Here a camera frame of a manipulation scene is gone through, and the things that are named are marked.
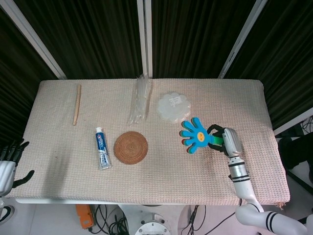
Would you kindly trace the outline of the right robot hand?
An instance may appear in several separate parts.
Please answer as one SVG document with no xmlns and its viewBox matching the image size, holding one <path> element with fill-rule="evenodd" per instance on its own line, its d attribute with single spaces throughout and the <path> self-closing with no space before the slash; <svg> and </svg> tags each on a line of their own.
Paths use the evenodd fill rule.
<svg viewBox="0 0 313 235">
<path fill-rule="evenodd" d="M 212 134 L 213 137 L 222 138 L 222 143 L 209 143 L 211 149 L 223 152 L 227 157 L 233 158 L 242 154 L 242 147 L 240 144 L 237 132 L 232 128 L 224 128 L 219 125 L 213 124 L 207 129 L 207 133 Z"/>
</svg>

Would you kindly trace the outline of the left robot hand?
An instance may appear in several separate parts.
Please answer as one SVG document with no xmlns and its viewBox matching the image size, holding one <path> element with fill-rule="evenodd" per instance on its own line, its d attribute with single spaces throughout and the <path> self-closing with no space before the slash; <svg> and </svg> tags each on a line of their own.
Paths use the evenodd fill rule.
<svg viewBox="0 0 313 235">
<path fill-rule="evenodd" d="M 28 141 L 20 139 L 0 145 L 0 196 L 5 197 L 13 188 L 27 183 L 35 171 L 31 170 L 19 180 L 15 180 L 16 170 L 21 160 L 24 149 L 29 145 Z"/>
</svg>

